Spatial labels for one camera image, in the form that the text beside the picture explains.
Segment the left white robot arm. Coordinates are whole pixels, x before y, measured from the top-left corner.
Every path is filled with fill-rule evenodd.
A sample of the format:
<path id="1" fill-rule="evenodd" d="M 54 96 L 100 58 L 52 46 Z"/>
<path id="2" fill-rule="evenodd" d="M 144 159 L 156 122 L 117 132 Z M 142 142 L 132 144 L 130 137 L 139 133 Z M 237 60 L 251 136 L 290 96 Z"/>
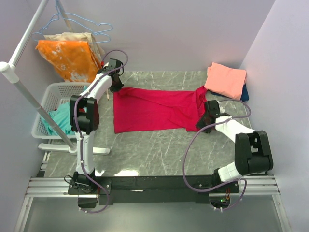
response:
<path id="1" fill-rule="evenodd" d="M 123 62 L 111 58 L 81 94 L 70 98 L 70 125 L 77 140 L 78 175 L 94 175 L 93 143 L 99 126 L 98 101 L 107 90 L 115 92 L 124 86 L 119 78 L 123 66 Z"/>

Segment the magenta t-shirt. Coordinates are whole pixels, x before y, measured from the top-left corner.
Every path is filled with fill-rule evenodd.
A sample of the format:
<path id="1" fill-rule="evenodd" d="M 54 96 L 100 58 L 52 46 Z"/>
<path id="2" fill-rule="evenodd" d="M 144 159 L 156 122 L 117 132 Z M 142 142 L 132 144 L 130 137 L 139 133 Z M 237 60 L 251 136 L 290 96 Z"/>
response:
<path id="1" fill-rule="evenodd" d="M 113 94 L 114 133 L 184 128 L 197 131 L 205 112 L 204 86 L 196 90 L 125 87 Z"/>

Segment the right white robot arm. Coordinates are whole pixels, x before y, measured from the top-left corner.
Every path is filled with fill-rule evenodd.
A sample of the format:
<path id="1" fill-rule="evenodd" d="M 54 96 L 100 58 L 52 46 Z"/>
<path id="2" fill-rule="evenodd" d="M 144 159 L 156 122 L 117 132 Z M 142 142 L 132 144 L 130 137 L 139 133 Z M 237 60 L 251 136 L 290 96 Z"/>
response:
<path id="1" fill-rule="evenodd" d="M 243 176 L 267 172 L 274 162 L 268 135 L 263 130 L 253 130 L 237 122 L 240 116 L 222 113 L 217 100 L 204 103 L 204 114 L 196 127 L 205 133 L 216 130 L 224 134 L 234 144 L 234 161 L 216 169 L 212 174 L 212 188 L 218 193 L 229 187 L 229 181 Z"/>

